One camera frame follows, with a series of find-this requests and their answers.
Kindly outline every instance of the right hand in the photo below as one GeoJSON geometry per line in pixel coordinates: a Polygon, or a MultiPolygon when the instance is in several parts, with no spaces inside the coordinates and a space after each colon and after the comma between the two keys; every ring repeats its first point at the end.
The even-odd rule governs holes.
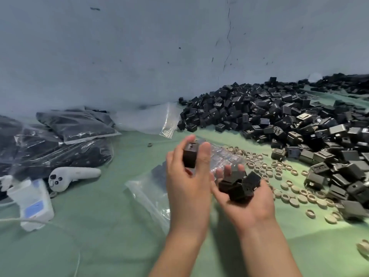
{"type": "MultiPolygon", "coordinates": [[[[244,171],[242,164],[238,165],[239,171],[244,171]]],[[[254,191],[254,197],[247,204],[237,204],[229,200],[228,194],[220,192],[217,186],[225,176],[231,175],[231,166],[226,165],[224,172],[216,170],[217,180],[212,183],[211,191],[224,212],[233,223],[238,235],[242,235],[249,228],[257,226],[259,223],[274,221],[274,200],[273,192],[264,179],[260,181],[260,187],[254,191]]]]}

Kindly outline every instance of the white cable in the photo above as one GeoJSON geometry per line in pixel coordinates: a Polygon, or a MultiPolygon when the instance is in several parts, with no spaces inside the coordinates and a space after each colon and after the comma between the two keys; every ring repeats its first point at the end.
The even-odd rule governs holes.
{"type": "MultiPolygon", "coordinates": [[[[67,231],[67,229],[61,227],[61,226],[58,226],[57,224],[54,224],[54,223],[50,223],[50,222],[42,222],[40,220],[35,220],[35,219],[21,219],[21,218],[6,218],[6,219],[0,219],[0,223],[5,223],[5,222],[31,222],[31,223],[40,223],[40,224],[49,224],[49,225],[52,225],[56,228],[59,228],[61,229],[62,231],[64,231],[66,234],[68,234],[70,237],[73,238],[73,240],[77,243],[77,240],[76,238],[74,237],[74,235],[72,235],[71,233],[69,233],[67,231]]],[[[81,261],[81,247],[79,247],[79,250],[78,250],[78,261],[77,261],[77,267],[76,267],[76,270],[74,271],[74,277],[77,276],[77,272],[78,272],[78,268],[79,268],[79,264],[80,264],[80,261],[81,261]]]]}
{"type": "Polygon", "coordinates": [[[7,203],[0,203],[0,207],[5,207],[5,206],[9,206],[9,205],[13,205],[15,203],[15,201],[10,201],[7,203]]]}

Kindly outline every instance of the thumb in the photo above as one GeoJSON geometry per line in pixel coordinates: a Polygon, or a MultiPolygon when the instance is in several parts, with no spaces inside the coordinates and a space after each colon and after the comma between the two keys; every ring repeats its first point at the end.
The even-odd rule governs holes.
{"type": "Polygon", "coordinates": [[[196,177],[202,178],[203,180],[209,179],[210,172],[210,155],[211,145],[205,142],[200,145],[199,151],[197,152],[196,158],[196,177]]]}

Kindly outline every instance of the left hand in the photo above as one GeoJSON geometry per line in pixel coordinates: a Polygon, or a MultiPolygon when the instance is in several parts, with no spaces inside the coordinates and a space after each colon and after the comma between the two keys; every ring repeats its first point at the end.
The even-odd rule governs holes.
{"type": "Polygon", "coordinates": [[[209,143],[200,145],[195,176],[182,161],[183,149],[194,142],[195,135],[187,136],[166,156],[166,188],[170,206],[169,235],[180,235],[203,241],[210,218],[211,181],[209,143]]]}

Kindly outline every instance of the plastic bag of black parts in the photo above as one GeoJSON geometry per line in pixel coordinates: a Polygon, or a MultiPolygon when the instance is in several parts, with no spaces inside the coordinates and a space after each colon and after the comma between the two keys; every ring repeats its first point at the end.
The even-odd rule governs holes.
{"type": "Polygon", "coordinates": [[[76,144],[90,141],[95,138],[120,135],[114,128],[101,122],[105,113],[91,111],[56,111],[38,112],[39,122],[49,126],[65,144],[76,144]]]}
{"type": "Polygon", "coordinates": [[[66,145],[47,126],[0,116],[0,177],[47,178],[57,167],[98,167],[112,158],[106,138],[66,145]]]}
{"type": "Polygon", "coordinates": [[[145,108],[127,108],[111,115],[118,130],[137,130],[145,134],[159,134],[171,139],[180,120],[183,107],[165,103],[145,108]]]}
{"type": "MultiPolygon", "coordinates": [[[[243,157],[234,155],[228,150],[211,145],[210,170],[215,172],[217,168],[224,168],[225,165],[243,164],[243,157]]],[[[126,182],[126,186],[132,192],[133,197],[142,204],[157,221],[164,233],[169,231],[170,208],[168,194],[166,191],[166,162],[156,166],[148,173],[142,174],[135,179],[126,182]]]]}

